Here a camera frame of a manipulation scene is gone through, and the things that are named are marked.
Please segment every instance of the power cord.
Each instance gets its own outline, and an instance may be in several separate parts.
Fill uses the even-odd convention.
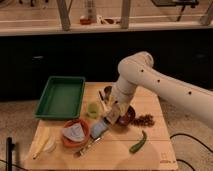
[[[170,139],[176,137],[176,136],[186,136],[186,137],[190,137],[192,138],[193,140],[199,142],[202,146],[204,146],[207,150],[209,150],[211,153],[213,153],[213,150],[208,147],[206,144],[204,144],[202,141],[200,141],[199,139],[195,138],[194,136],[192,135],[189,135],[189,134],[186,134],[186,133],[177,133],[177,134],[174,134],[170,137]],[[195,168],[190,164],[188,163],[187,161],[185,160],[182,160],[182,159],[177,159],[178,162],[182,162],[184,164],[186,164],[187,166],[189,166],[193,171],[195,171]]]
[[[177,159],[177,161],[186,164],[186,165],[189,166],[193,171],[195,171],[195,168],[194,168],[191,164],[189,164],[187,161],[182,160],[182,159]]]
[[[5,160],[0,159],[0,161],[7,164],[7,162]],[[23,167],[21,167],[19,165],[16,165],[16,164],[12,164],[12,166],[17,167],[17,168],[19,168],[21,170],[24,170],[24,171],[29,171],[29,170],[27,170],[27,169],[25,169],[25,168],[23,168]]]

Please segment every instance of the green tray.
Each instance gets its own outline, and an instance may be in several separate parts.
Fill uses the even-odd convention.
[[[35,116],[48,120],[79,118],[84,93],[84,77],[49,77]]]

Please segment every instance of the wooden cutting board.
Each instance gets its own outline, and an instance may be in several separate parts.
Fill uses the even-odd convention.
[[[87,104],[98,101],[98,91],[111,84],[86,83],[80,117],[90,125],[96,123],[98,119],[87,117]],[[176,170],[178,167],[174,150],[157,95],[138,87],[131,105],[138,116],[153,115],[155,125],[147,128],[129,125],[124,129],[117,125],[111,126],[103,139],[80,158],[73,157],[77,149],[66,148],[61,142],[61,129],[65,121],[41,120],[25,161],[25,167],[29,170]],[[50,127],[51,134],[56,139],[56,149],[51,153],[42,152],[36,160],[33,160],[36,142],[45,127]],[[142,138],[142,129],[147,132],[147,142],[137,153],[131,154],[129,148]]]

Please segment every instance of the green pepper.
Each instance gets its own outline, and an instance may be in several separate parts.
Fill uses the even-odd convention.
[[[136,153],[146,142],[147,139],[147,134],[145,131],[142,131],[143,133],[143,139],[140,140],[137,144],[133,145],[130,149],[129,152],[130,153]]]

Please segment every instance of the dark wall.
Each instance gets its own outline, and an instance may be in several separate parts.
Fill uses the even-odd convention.
[[[116,81],[119,61],[150,52],[166,75],[213,87],[213,30],[0,37],[0,99],[39,98],[50,75]]]

